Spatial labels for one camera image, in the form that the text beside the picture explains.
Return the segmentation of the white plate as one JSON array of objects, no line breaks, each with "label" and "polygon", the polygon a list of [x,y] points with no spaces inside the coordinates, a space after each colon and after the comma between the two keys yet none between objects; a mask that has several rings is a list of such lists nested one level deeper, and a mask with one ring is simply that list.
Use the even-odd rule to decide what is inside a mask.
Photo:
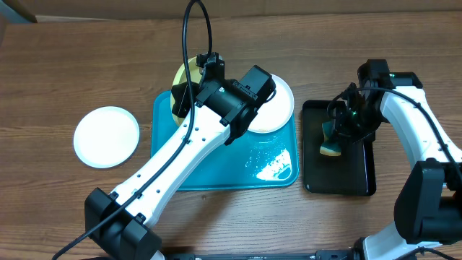
[{"label": "white plate", "polygon": [[73,146],[76,156],[92,168],[112,168],[136,150],[140,128],[127,110],[105,106],[89,112],[77,124]]},{"label": "white plate", "polygon": [[275,96],[264,103],[258,115],[252,120],[248,130],[257,134],[268,134],[282,128],[292,117],[295,98],[289,85],[280,77],[272,74],[276,85]]}]

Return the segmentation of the green yellow sponge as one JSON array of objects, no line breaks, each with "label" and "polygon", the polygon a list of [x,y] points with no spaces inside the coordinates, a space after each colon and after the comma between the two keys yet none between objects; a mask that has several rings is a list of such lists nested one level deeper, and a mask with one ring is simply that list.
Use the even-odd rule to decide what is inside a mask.
[{"label": "green yellow sponge", "polygon": [[320,147],[320,154],[329,157],[338,157],[341,155],[341,148],[338,142],[331,140],[332,122],[322,123],[323,143]]}]

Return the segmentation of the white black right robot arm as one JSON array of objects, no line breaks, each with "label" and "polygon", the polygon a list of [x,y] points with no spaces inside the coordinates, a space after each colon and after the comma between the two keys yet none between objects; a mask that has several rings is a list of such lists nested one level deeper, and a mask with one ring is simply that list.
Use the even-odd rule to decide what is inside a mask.
[{"label": "white black right robot arm", "polygon": [[394,221],[360,238],[356,259],[415,259],[461,240],[461,149],[445,133],[413,72],[391,72],[384,59],[369,59],[327,107],[320,153],[339,156],[346,146],[389,123],[403,145],[411,173],[394,205]]}]

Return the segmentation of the yellow plate with sauce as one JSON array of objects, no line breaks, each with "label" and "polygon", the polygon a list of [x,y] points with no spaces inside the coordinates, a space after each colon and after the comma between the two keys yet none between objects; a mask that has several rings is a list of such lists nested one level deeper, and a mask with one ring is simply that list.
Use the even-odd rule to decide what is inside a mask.
[{"label": "yellow plate with sauce", "polygon": [[[190,74],[191,74],[191,80],[194,83],[199,83],[201,80],[201,68],[196,65],[196,57],[190,58],[188,60],[188,65],[190,69]],[[173,80],[173,85],[179,85],[181,83],[186,82],[186,72],[185,72],[185,67],[184,65],[181,65],[180,68],[177,70],[176,75]],[[170,109],[173,109],[173,106],[175,104],[175,98],[173,97],[173,94],[170,95]],[[184,120],[184,118],[178,118],[174,113],[172,113],[173,120],[177,126],[180,126]]]}]

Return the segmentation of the white plate front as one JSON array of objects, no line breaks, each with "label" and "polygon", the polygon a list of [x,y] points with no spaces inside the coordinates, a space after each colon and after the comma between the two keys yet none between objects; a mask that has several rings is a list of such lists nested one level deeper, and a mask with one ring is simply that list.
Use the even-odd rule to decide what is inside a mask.
[{"label": "white plate front", "polygon": [[140,128],[127,110],[105,106],[89,112],[77,124],[73,146],[76,156],[92,168],[112,168],[136,150]]}]

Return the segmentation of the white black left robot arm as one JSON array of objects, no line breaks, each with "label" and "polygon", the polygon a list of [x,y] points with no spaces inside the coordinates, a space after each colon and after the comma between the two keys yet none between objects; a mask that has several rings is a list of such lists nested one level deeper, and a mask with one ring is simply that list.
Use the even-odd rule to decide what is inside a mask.
[{"label": "white black left robot arm", "polygon": [[182,125],[135,174],[109,194],[96,188],[84,203],[85,235],[114,259],[163,259],[152,228],[167,203],[212,151],[244,135],[275,89],[271,75],[253,66],[225,79],[218,53],[199,55],[201,79],[173,86],[173,114]]}]

